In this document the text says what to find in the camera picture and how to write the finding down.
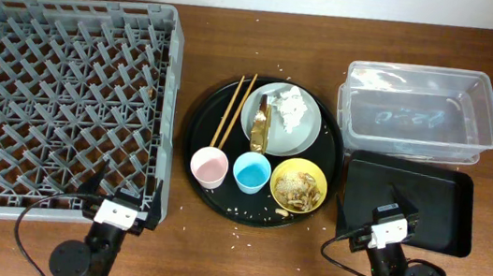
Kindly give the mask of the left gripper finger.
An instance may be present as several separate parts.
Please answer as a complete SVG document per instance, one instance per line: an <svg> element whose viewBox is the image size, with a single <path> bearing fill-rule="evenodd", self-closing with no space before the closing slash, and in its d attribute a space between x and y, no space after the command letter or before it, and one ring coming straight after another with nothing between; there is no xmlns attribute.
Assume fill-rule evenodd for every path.
<svg viewBox="0 0 493 276"><path fill-rule="evenodd" d="M154 230L160 223L161 209L162 209L162 187L163 182L158 181L154 193L152 194L152 201L146 218L145 227L149 230Z"/></svg>
<svg viewBox="0 0 493 276"><path fill-rule="evenodd" d="M82 195L94 195L95 193L97 193L99 185L106 175L107 168L108 161L105 160L103 161L99 170L97 170L91 178L88 178L80 185L80 187L77 189L77 193Z"/></svg>

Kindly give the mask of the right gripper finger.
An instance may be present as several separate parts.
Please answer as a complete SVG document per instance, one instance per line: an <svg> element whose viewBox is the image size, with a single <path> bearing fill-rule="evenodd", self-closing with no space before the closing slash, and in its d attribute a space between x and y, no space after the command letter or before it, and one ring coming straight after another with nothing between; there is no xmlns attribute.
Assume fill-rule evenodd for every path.
<svg viewBox="0 0 493 276"><path fill-rule="evenodd" d="M343 209L343 205L341 203L341 199L339 195L336 195L336 202L337 202L337 220L336 220L336 227L335 227L335 232L336 232L336 238L344 236L346 234L348 225L346 223L346 217L345 217L345 212Z"/></svg>
<svg viewBox="0 0 493 276"><path fill-rule="evenodd" d="M419 209L398 189L395 184L391 185L392 197L397 205L401 208L404 215L416 215Z"/></svg>

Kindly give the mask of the peanut shell food scraps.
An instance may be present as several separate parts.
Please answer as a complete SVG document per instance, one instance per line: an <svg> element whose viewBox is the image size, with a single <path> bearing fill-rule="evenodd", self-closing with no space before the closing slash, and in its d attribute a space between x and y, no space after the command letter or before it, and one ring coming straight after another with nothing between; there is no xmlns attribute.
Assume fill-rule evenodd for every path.
<svg viewBox="0 0 493 276"><path fill-rule="evenodd" d="M313 210L323 197L316 179L306 172L298 171L286 172L278 178L274 192L282 206L295 212Z"/></svg>

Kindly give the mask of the yellow bowl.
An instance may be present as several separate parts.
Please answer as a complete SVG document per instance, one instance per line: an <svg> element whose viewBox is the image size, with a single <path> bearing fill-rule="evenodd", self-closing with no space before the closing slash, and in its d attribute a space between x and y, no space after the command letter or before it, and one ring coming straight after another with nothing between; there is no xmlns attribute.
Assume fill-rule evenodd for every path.
<svg viewBox="0 0 493 276"><path fill-rule="evenodd" d="M278 198L276 197L276 194L274 192L274 186L276 184L277 179L283 176L286 172L292 172L292 171L306 172L312 175L316 179L316 183L318 185L318 188L323 193L323 197L319 201L319 203L316 204L313 210L307 212L290 211L286 207L282 206L282 204L279 202ZM306 214L309 212L313 212L321 207L321 205L325 201L325 197L327 196L327 180L324 174L325 173L321 170L321 168L319 168L314 162L302 158L293 158L293 159L289 158L281 162L271 173L270 186L269 186L271 195L282 210L286 210L288 212L295 214Z"/></svg>

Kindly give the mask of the pink cup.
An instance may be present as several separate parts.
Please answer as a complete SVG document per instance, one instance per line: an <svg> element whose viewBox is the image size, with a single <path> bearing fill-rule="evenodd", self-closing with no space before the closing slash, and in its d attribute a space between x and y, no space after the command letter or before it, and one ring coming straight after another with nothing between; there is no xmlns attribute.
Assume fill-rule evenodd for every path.
<svg viewBox="0 0 493 276"><path fill-rule="evenodd" d="M223 151L207 146L194 153L189 166L193 176L203 188L214 190L222 185L229 163Z"/></svg>

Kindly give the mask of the wooden chopstick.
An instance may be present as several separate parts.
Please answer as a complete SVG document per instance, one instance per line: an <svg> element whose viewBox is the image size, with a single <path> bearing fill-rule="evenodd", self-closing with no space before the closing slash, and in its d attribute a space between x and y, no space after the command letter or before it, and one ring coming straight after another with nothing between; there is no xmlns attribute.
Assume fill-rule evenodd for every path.
<svg viewBox="0 0 493 276"><path fill-rule="evenodd" d="M223 129L223 126L224 126L224 124L226 122L227 116L230 113L230 110L232 109L232 107L234 105L235 99L238 96L240 87L243 84L244 79L245 79L245 76L242 76L240 78L239 83L237 85L237 88L234 91L234 93L232 94L232 96L231 96L231 98L229 100L228 106L226 106L225 113L223 114L223 116L221 118L221 121L219 122L218 127L216 128L216 131L214 132L214 136L212 137L211 142L210 142L210 145L209 145L210 147L215 147L217 138L220 136L221 130Z"/></svg>
<svg viewBox="0 0 493 276"><path fill-rule="evenodd" d="M237 106L237 109L235 111L235 113L233 114L233 116L231 117L231 120L230 122L228 123L228 126L224 132L224 135L221 137L220 139L220 142L217 146L218 149L222 149L225 142L226 142L226 139L229 137L229 134L230 132L232 131L233 127L234 127L234 124L235 124L235 121L238 119L238 117L240 116L240 112L244 106L244 103L245 101L247 100L248 98L248 94L251 92L251 90L253 89L253 85L255 84L255 81L257 80L258 78L258 73L256 73L252 79L252 81L250 82L248 88L247 88L247 91L244 93L243 95L243 98L240 100L239 102L239 105Z"/></svg>

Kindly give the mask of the blue cup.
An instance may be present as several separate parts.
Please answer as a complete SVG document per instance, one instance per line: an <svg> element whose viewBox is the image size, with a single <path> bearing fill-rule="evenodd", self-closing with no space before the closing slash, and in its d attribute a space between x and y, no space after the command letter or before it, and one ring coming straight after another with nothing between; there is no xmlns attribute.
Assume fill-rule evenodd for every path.
<svg viewBox="0 0 493 276"><path fill-rule="evenodd" d="M238 188L244 194L255 194L271 177L272 167L261 153L243 153L234 163L233 174Z"/></svg>

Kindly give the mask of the gold foil wrapper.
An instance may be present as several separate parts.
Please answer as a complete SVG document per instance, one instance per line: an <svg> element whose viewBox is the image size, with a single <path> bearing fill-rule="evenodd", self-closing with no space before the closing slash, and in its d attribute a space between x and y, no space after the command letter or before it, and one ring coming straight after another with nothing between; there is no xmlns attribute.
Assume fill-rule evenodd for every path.
<svg viewBox="0 0 493 276"><path fill-rule="evenodd" d="M267 151L271 109L268 96L262 95L251 130L250 150L254 153L265 154Z"/></svg>

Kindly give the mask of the white napkin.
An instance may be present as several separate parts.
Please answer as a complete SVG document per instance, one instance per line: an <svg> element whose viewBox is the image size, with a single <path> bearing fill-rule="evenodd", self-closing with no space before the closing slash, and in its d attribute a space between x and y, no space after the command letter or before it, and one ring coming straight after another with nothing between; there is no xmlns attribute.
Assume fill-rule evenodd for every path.
<svg viewBox="0 0 493 276"><path fill-rule="evenodd" d="M300 119L308 110L302 92L296 86L280 93L275 106L282 116L284 131L288 134L300 125Z"/></svg>

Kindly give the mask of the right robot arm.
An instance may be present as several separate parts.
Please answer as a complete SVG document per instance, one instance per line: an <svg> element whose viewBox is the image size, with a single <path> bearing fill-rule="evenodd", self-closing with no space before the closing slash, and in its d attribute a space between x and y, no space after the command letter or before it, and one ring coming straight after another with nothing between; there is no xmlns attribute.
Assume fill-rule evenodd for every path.
<svg viewBox="0 0 493 276"><path fill-rule="evenodd" d="M325 250L329 244L347 240L352 253L365 252L370 262L370 276L446 276L444 269L424 259L409 259L402 244L410 240L418 225L419 209L392 186L394 202L372 211L372 220L345 231L321 246L321 255L331 264L356 276L367 276L333 260Z"/></svg>

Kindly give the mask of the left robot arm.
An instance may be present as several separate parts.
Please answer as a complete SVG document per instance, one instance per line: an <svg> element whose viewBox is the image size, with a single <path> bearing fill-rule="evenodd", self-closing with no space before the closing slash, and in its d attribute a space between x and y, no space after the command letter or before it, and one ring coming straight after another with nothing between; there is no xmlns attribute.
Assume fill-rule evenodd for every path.
<svg viewBox="0 0 493 276"><path fill-rule="evenodd" d="M136 196L125 188L101 196L97 191L108 166L104 162L77 189L89 197L82 215L92 225L83 241L68 240L52 251L49 268L53 276L109 276L125 237L153 231L160 223L163 183L158 181L146 196Z"/></svg>

